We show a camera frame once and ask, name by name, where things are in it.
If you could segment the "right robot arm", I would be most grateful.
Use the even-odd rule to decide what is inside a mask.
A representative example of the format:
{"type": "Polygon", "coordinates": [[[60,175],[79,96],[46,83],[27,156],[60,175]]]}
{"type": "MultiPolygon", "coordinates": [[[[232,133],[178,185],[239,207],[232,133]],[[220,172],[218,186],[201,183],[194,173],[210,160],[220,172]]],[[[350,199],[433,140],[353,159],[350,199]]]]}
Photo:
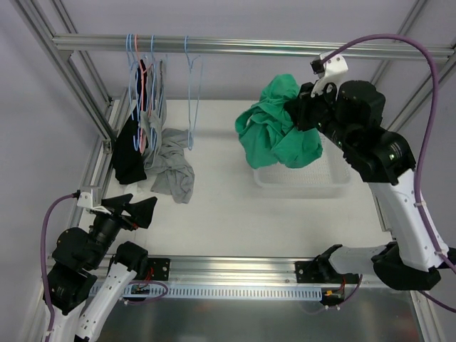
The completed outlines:
{"type": "Polygon", "coordinates": [[[369,274],[394,290],[431,290],[445,262],[455,260],[455,249],[432,243],[437,230],[420,215],[413,152],[402,135],[380,125],[385,96],[368,81],[329,83],[320,95],[312,95],[313,88],[303,84],[285,110],[298,130],[315,128],[342,151],[382,204],[393,237],[378,247],[332,246],[316,260],[318,275],[332,283],[343,274],[369,274]]]}

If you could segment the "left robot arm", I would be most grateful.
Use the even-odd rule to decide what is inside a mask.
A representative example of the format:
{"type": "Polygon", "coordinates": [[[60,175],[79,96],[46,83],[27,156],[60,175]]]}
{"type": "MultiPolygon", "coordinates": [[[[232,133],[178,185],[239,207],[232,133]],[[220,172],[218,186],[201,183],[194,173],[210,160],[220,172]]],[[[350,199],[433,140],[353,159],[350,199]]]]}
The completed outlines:
{"type": "Polygon", "coordinates": [[[98,277],[93,274],[121,230],[147,229],[157,204],[156,197],[132,202],[126,194],[101,199],[89,191],[67,195],[77,205],[94,214],[88,231],[80,227],[64,230],[51,256],[54,265],[46,268],[46,233],[52,211],[45,214],[41,230],[41,278],[46,305],[47,327],[42,341],[97,341],[104,323],[128,284],[149,280],[150,265],[146,249],[124,242],[110,260],[102,288],[91,304],[86,301],[98,277]]]}

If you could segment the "light blue wire hanger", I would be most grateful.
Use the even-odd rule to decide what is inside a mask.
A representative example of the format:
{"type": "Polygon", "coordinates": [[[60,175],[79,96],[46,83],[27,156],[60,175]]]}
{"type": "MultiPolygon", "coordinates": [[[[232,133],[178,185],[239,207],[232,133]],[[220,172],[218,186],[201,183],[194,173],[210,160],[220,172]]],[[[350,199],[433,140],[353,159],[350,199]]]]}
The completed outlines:
{"type": "Polygon", "coordinates": [[[188,81],[187,81],[187,119],[188,135],[187,148],[193,150],[195,144],[195,131],[199,112],[200,96],[202,91],[202,77],[204,72],[204,58],[201,55],[190,53],[190,37],[185,36],[184,52],[187,59],[188,81]]]}

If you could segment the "green tank top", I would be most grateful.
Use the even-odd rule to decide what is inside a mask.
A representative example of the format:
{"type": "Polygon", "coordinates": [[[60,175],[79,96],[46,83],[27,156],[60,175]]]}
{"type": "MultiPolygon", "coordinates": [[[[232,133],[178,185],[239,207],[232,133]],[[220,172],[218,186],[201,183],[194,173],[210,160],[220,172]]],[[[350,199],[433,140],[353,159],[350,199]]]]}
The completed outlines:
{"type": "Polygon", "coordinates": [[[235,120],[234,128],[251,168],[279,163],[299,169],[322,156],[318,131],[299,131],[284,109],[287,101],[296,99],[299,89],[291,74],[277,75],[262,90],[259,101],[235,120]]]}

